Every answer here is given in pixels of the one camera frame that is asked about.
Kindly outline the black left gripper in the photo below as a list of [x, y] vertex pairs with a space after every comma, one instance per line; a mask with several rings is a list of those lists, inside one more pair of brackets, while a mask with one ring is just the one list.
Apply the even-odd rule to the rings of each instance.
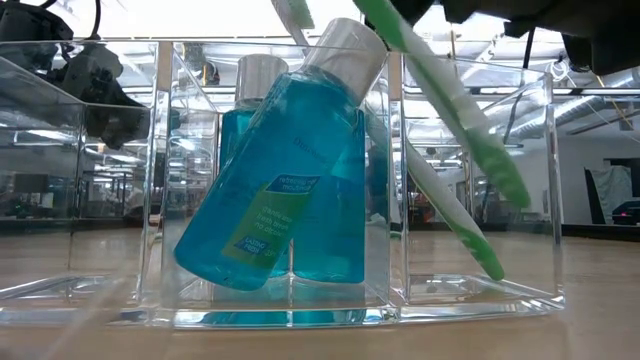
[[150, 110], [145, 107], [89, 107], [86, 110], [87, 134], [100, 138], [110, 149], [146, 139], [149, 124]]

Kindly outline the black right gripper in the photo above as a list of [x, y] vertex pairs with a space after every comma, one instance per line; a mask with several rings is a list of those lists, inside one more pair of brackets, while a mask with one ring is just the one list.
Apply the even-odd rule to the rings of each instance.
[[640, 66], [640, 0], [440, 0], [449, 22], [480, 13], [504, 20], [504, 34], [534, 28], [562, 34], [575, 65], [597, 75]]

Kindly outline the green and white toothbrush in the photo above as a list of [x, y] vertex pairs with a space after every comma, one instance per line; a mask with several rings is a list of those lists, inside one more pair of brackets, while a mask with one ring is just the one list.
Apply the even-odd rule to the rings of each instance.
[[[314, 28], [306, 0], [270, 0], [287, 32], [299, 46], [309, 43], [303, 29]], [[408, 173], [416, 187], [427, 197], [457, 235], [485, 273], [495, 281], [504, 279], [504, 269], [484, 234], [463, 205], [440, 181], [439, 176], [413, 144], [404, 140]]]
[[444, 124], [496, 188], [520, 208], [531, 197], [503, 141], [490, 132], [488, 117], [465, 91], [454, 67], [436, 57], [390, 0], [353, 0], [378, 34], [405, 55], [406, 67]]

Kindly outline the blue mouthwash bottle white cap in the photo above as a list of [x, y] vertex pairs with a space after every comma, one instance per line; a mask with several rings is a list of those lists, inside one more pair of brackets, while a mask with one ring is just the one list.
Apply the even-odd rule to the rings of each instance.
[[331, 172], [322, 177], [294, 236], [296, 276], [333, 283], [361, 283], [365, 272], [365, 120]]
[[264, 286], [321, 179], [354, 138], [387, 50], [366, 25], [332, 20], [301, 67], [277, 77], [174, 248], [209, 282]]
[[250, 54], [238, 61], [234, 108], [222, 117], [219, 170], [226, 173], [227, 163], [247, 131], [251, 117], [264, 100], [274, 81], [289, 67], [279, 57]]

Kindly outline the grey tarp cover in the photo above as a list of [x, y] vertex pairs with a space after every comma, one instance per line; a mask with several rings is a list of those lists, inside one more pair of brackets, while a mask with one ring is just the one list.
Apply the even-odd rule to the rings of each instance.
[[595, 225], [612, 225], [613, 211], [631, 200], [631, 169], [610, 166], [604, 169], [584, 169], [591, 221]]

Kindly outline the clear acrylic organizer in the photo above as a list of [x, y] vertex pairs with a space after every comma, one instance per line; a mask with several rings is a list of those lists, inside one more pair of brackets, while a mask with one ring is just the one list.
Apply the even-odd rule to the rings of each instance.
[[557, 141], [508, 147], [519, 110], [549, 110], [539, 72], [458, 61], [467, 90], [503, 89], [483, 103], [531, 197], [504, 195], [481, 226], [505, 276], [492, 280], [438, 215], [416, 222], [417, 187], [408, 139], [473, 217], [488, 205], [489, 180], [438, 121], [402, 57], [385, 66], [365, 102], [368, 164], [385, 183], [367, 198], [365, 279], [321, 283], [292, 273], [257, 291], [227, 289], [179, 268], [171, 250], [219, 171], [222, 116], [233, 105], [238, 60], [266, 54], [298, 68], [306, 49], [287, 44], [205, 43], [196, 75], [194, 42], [101, 42], [118, 55], [128, 97], [150, 110], [146, 139], [110, 149], [83, 130], [91, 106], [0, 57], [0, 324], [65, 324], [81, 314], [103, 323], [175, 328], [294, 328], [539, 315], [560, 310], [561, 200]]

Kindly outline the silver ventilation duct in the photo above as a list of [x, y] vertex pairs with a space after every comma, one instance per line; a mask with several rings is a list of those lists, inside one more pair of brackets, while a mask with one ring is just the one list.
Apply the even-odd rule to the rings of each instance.
[[504, 131], [508, 147], [518, 141], [542, 139], [547, 130], [547, 116], [553, 114], [553, 127], [574, 123], [591, 115], [599, 121], [574, 128], [568, 135], [579, 135], [613, 123], [622, 123], [634, 116], [640, 116], [640, 95], [611, 98], [606, 96], [584, 96], [552, 106], [549, 110], [516, 110], [514, 118], [507, 125], [498, 127]]

